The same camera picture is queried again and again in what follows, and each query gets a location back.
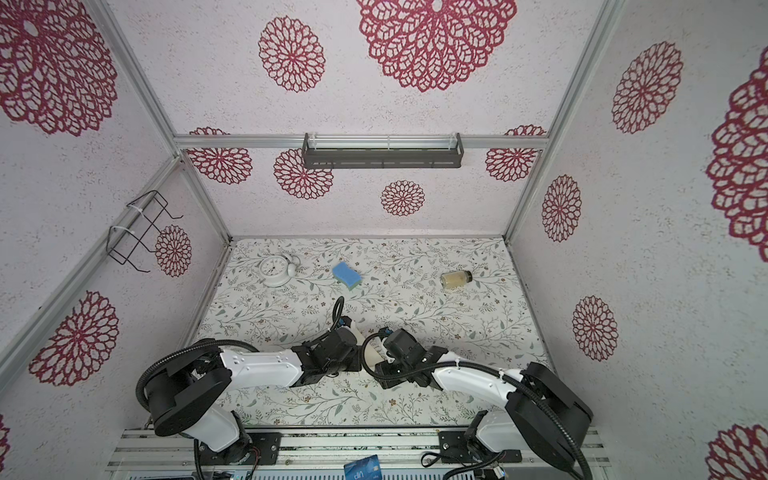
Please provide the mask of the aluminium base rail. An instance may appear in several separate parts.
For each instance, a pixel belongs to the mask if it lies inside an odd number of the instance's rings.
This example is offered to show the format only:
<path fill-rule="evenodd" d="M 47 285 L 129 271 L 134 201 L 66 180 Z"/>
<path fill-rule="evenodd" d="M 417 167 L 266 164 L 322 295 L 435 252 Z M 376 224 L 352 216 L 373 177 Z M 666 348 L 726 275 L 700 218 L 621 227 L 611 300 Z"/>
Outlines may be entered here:
<path fill-rule="evenodd" d="M 225 465 L 182 436 L 126 430 L 102 473 L 104 479 L 193 479 L 226 472 L 234 479 L 341 479 L 346 464 L 375 455 L 387 479 L 439 479 L 472 462 L 460 427 L 251 428 L 254 452 Z"/>

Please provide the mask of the white alarm clock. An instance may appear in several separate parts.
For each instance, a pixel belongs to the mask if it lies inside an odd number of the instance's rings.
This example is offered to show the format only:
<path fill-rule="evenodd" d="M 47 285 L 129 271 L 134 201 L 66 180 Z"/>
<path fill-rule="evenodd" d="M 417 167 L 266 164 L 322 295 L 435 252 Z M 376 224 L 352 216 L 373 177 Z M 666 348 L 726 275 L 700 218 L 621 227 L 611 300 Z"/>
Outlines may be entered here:
<path fill-rule="evenodd" d="M 279 288 L 296 276 L 300 265 L 301 261 L 297 256 L 271 255 L 261 260 L 258 272 L 266 287 Z"/>

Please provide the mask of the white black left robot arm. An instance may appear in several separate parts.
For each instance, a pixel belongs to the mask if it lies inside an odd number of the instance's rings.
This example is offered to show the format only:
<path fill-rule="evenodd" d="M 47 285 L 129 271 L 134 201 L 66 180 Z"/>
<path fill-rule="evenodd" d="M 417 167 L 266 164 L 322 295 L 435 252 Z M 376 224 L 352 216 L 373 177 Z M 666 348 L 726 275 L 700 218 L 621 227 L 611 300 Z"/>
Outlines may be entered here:
<path fill-rule="evenodd" d="M 240 340 L 204 339 L 150 365 L 135 395 L 159 437 L 183 435 L 231 463 L 244 458 L 252 440 L 234 411 L 219 405 L 231 391 L 314 385 L 342 372 L 362 370 L 353 330 L 340 326 L 281 351 L 259 351 Z"/>

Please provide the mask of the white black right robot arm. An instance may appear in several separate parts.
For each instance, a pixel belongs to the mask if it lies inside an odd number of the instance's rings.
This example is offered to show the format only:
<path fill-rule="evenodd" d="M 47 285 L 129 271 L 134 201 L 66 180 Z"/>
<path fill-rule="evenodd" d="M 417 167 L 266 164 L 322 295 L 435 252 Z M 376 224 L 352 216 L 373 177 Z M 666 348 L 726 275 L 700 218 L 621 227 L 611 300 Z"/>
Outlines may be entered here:
<path fill-rule="evenodd" d="M 363 370 L 382 388 L 403 382 L 476 396 L 496 407 L 468 430 L 491 454 L 526 445 L 549 466 L 574 479 L 592 479 L 582 451 L 594 413 L 553 371 L 531 362 L 522 370 L 477 363 L 444 347 L 424 348 L 404 329 L 383 328 L 360 347 Z"/>

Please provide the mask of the glass jar with black lid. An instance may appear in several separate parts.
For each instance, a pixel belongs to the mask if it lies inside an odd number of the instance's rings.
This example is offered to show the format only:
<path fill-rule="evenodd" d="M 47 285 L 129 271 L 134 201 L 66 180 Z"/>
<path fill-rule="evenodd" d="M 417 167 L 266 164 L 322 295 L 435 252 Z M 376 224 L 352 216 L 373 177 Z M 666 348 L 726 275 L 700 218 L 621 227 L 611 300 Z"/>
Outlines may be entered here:
<path fill-rule="evenodd" d="M 459 287 L 463 287 L 472 281 L 473 274 L 468 270 L 447 272 L 440 276 L 442 288 L 445 290 L 453 290 Z"/>

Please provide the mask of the blue card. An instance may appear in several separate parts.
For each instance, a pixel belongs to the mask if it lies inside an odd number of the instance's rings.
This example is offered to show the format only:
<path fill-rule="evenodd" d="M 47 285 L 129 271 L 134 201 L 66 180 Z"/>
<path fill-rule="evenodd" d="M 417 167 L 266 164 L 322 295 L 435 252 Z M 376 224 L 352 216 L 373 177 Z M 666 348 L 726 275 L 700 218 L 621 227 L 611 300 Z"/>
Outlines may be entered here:
<path fill-rule="evenodd" d="M 377 455 L 371 455 L 347 463 L 343 467 L 345 480 L 382 480 L 380 460 Z"/>

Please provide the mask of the cream square paper sheet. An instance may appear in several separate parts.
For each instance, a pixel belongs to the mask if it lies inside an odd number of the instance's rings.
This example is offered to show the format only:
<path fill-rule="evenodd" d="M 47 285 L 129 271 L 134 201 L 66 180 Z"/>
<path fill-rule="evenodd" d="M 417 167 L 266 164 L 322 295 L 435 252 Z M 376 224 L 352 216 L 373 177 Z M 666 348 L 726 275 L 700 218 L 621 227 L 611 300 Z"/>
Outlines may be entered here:
<path fill-rule="evenodd" d="M 365 364 L 372 371 L 375 371 L 376 367 L 381 363 L 389 363 L 382 340 L 377 335 L 373 336 L 373 338 L 366 344 L 365 348 L 362 349 L 362 352 Z"/>

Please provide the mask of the blue yellow sponge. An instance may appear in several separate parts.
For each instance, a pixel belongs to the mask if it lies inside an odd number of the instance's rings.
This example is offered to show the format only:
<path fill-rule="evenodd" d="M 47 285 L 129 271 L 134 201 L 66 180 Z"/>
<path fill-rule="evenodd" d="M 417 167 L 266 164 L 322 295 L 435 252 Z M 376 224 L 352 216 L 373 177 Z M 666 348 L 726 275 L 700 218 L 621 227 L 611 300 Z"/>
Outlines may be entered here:
<path fill-rule="evenodd" d="M 348 290 L 353 290 L 362 282 L 362 276 L 346 262 L 340 262 L 332 268 L 333 277 Z"/>

